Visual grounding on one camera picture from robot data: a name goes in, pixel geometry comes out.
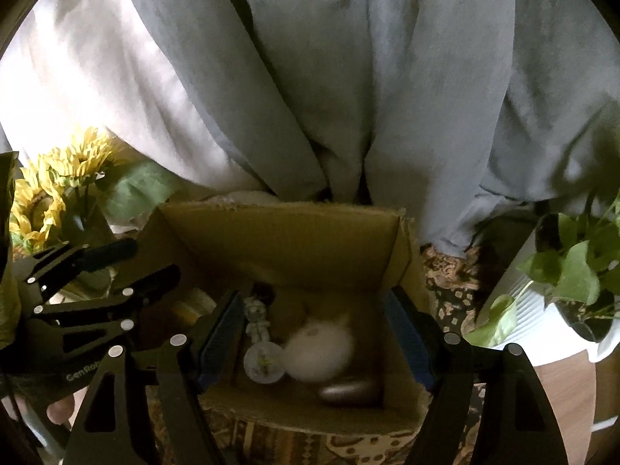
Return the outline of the person left hand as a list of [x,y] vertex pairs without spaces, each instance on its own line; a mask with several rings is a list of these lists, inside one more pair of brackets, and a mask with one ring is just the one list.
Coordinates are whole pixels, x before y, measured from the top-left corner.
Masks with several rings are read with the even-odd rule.
[[[74,426],[81,404],[87,394],[88,388],[82,388],[64,399],[50,404],[46,409],[46,416],[50,422],[57,425]],[[25,418],[31,413],[28,402],[21,395],[3,397],[1,403],[7,414],[13,419]]]

